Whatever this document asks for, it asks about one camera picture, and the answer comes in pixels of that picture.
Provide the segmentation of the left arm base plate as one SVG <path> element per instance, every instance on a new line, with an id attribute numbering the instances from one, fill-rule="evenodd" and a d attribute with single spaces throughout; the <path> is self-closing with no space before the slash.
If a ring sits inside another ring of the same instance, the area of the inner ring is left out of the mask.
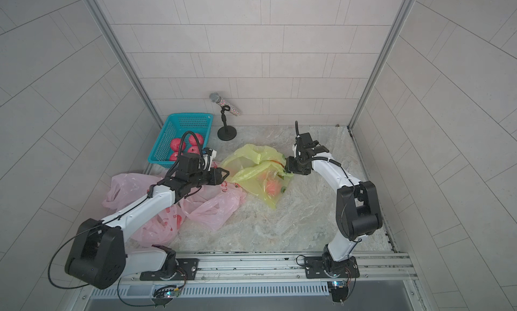
<path id="1" fill-rule="evenodd" d="M 140 281 L 192 281 L 195 279 L 199 259 L 172 259 L 158 271 L 142 272 Z"/>

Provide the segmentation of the pink plastic bag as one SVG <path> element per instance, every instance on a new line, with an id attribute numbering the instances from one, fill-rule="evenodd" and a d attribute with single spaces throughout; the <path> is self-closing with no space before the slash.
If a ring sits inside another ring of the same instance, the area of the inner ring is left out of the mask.
<path id="1" fill-rule="evenodd" d="M 219 230 L 246 202 L 246 192 L 234 183 L 204 185 L 193 191 L 179 206 L 186 217 L 213 232 Z"/>
<path id="2" fill-rule="evenodd" d="M 102 221 L 111 227 L 120 226 L 124 239 L 133 239 L 141 246 L 167 245 L 179 234 L 186 215 L 174 202 L 168 188 L 152 185 L 160 177 L 137 173 L 119 174 L 111 179 L 110 191 L 102 202 L 114 212 Z"/>

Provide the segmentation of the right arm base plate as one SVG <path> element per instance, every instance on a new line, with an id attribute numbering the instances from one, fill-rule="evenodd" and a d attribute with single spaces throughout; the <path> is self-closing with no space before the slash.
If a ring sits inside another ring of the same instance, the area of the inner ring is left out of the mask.
<path id="1" fill-rule="evenodd" d="M 307 279 L 355 279 L 360 277 L 359 267 L 355 257 L 336 262 L 330 256 L 306 257 L 300 255 L 297 261 L 306 274 Z"/>

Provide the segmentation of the yellow-green plastic bag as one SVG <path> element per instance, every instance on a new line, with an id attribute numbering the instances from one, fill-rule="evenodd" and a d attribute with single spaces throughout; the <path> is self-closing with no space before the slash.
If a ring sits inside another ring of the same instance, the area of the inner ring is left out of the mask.
<path id="1" fill-rule="evenodd" d="M 285 172 L 286 157 L 270 146 L 246 144 L 222 161 L 221 167 L 230 172 L 226 179 L 242 187 L 248 193 L 275 209 L 286 192 L 293 174 Z M 269 197 L 265 192 L 266 182 L 277 180 L 282 185 L 281 193 Z"/>

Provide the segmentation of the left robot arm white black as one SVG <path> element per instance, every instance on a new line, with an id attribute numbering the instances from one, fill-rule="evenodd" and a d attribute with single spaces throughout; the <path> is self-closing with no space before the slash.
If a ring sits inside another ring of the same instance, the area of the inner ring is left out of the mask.
<path id="1" fill-rule="evenodd" d="M 212 167 L 217 152 L 199 148 L 196 154 L 180 154 L 165 177 L 149 187 L 135 202 L 101 220 L 88 219 L 67 242 L 71 249 L 64 266 L 67 275 L 106 289 L 123 277 L 151 273 L 169 280 L 180 273 L 174 250 L 164 246 L 126 252 L 125 243 L 161 211 L 199 191 L 204 185 L 222 184 L 229 176 L 223 168 Z"/>

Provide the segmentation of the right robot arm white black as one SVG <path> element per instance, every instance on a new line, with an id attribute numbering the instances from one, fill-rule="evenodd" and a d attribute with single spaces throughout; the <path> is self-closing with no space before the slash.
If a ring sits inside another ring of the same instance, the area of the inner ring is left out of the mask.
<path id="1" fill-rule="evenodd" d="M 309 275 L 329 278 L 357 278 L 353 250 L 363 238 L 383 226 L 378 193 L 374 183 L 350 175 L 329 150 L 309 133 L 300 133 L 295 122 L 294 155 L 287 158 L 285 171 L 296 175 L 317 172 L 336 193 L 335 221 L 338 231 L 325 246 L 321 257 L 307 261 Z"/>

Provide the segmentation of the pink plastic bag back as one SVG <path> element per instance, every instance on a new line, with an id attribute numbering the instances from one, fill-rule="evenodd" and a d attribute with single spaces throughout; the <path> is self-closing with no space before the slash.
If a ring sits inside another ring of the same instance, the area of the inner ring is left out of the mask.
<path id="1" fill-rule="evenodd" d="M 234 183 L 204 185 L 193 191 L 179 206 L 186 217 L 213 232 L 219 230 L 246 202 L 246 192 Z"/>

